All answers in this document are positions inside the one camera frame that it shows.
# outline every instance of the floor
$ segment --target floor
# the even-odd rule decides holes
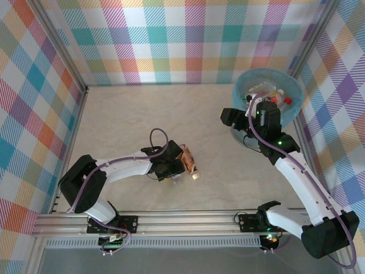
[[[283,175],[263,155],[238,144],[220,121],[232,106],[231,84],[93,87],[90,89],[70,165],[84,155],[94,159],[132,154],[149,146],[149,132],[163,128],[186,144],[201,177],[185,172],[174,184],[133,176],[105,186],[101,197],[119,211],[154,209],[251,209],[277,200],[303,205]],[[294,125],[285,132],[297,138]],[[162,134],[153,138],[164,145]],[[57,210],[68,208],[63,197]]]

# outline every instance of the colorful checkered wall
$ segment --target colorful checkered wall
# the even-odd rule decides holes
[[[81,92],[25,0],[0,0],[0,273],[46,213]]]
[[[287,70],[325,0],[43,0],[88,84],[232,83]]]
[[[321,183],[360,217],[359,257],[365,257],[364,14],[365,1],[340,3],[301,73],[306,97],[299,115]]]

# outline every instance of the purple cable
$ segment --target purple cable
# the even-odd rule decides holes
[[[120,228],[120,227],[112,227],[111,225],[107,225],[107,224],[103,224],[101,221],[99,220],[96,220],[94,218],[92,218],[94,221],[96,221],[98,224],[102,225],[103,227],[106,227],[106,228],[110,228],[110,229],[114,229],[114,230],[119,230],[119,231],[122,231],[126,234],[128,234],[128,240],[123,243],[123,245],[119,248],[117,248],[116,250],[112,251],[111,252],[111,255],[114,254],[114,253],[117,253],[118,251],[121,251],[127,244],[129,244],[129,242],[131,241],[131,238],[132,238],[132,235],[130,233],[130,231],[124,229],[124,228]],[[102,251],[103,253],[106,253],[105,249],[104,249],[104,246],[102,245]]]
[[[142,156],[142,157],[122,157],[122,158],[117,158],[117,159],[114,159],[114,160],[111,160],[110,162],[108,162],[108,164],[114,164],[114,163],[117,163],[117,162],[121,162],[121,161],[126,161],[126,160],[146,160],[146,159],[152,159],[152,158],[155,158],[155,157],[158,157],[160,155],[162,155],[166,150],[167,150],[167,147],[168,147],[168,143],[169,143],[169,138],[166,134],[166,132],[160,128],[154,128],[153,130],[151,130],[151,132],[149,133],[149,142],[151,144],[151,146],[153,146],[152,144],[152,134],[154,131],[161,131],[164,135],[165,135],[165,138],[166,138],[166,144],[164,146],[164,148],[157,154],[154,154],[152,156]],[[85,178],[82,186],[80,187],[80,190],[76,196],[76,199],[74,201],[74,203],[72,204],[72,206],[66,211],[67,213],[72,213],[74,210],[75,210],[75,207],[77,206],[77,204],[79,203],[79,200],[81,198],[81,195],[82,195],[82,192],[84,191],[85,187],[86,187],[86,184],[87,182],[90,180],[91,176],[96,172],[98,171],[99,169],[105,167],[107,165],[107,163],[104,163],[104,164],[101,164],[97,167],[95,167],[88,175],[87,177]]]
[[[342,229],[344,230],[346,237],[348,239],[348,241],[350,242],[350,247],[351,247],[351,252],[352,252],[352,259],[351,259],[351,264],[350,265],[344,265],[339,263],[338,261],[336,261],[335,259],[333,259],[330,255],[329,258],[337,265],[339,265],[340,267],[343,267],[345,269],[351,269],[354,268],[356,265],[356,249],[355,249],[355,245],[354,245],[354,241],[352,240],[351,234],[348,231],[348,228],[346,227],[345,223],[343,222],[343,220],[340,218],[340,216],[337,214],[336,210],[334,210],[331,202],[328,200],[327,196],[322,192],[322,190],[318,187],[317,183],[315,182],[315,180],[312,178],[312,176],[307,172],[307,170],[300,164],[300,162],[298,162],[294,157],[292,157],[291,155],[289,155],[287,152],[285,152],[284,150],[273,146],[272,144],[269,144],[267,141],[265,141],[264,139],[262,139],[259,134],[257,133],[257,131],[255,130],[254,126],[253,126],[253,122],[252,122],[252,108],[253,108],[253,103],[260,98],[260,95],[256,95],[253,99],[252,99],[252,103],[249,106],[249,124],[250,124],[250,128],[253,132],[253,134],[255,135],[255,137],[264,145],[266,145],[267,147],[270,147],[278,152],[280,152],[281,154],[284,154],[285,157],[287,157],[288,159],[290,159],[308,178],[308,180],[312,183],[313,187],[316,189],[316,191],[319,193],[319,195],[321,196],[321,198],[323,199],[323,201],[325,201],[326,205],[328,206],[328,208],[331,210],[331,212],[333,213],[333,215],[338,219],[338,221],[340,222],[340,225],[342,227]]]

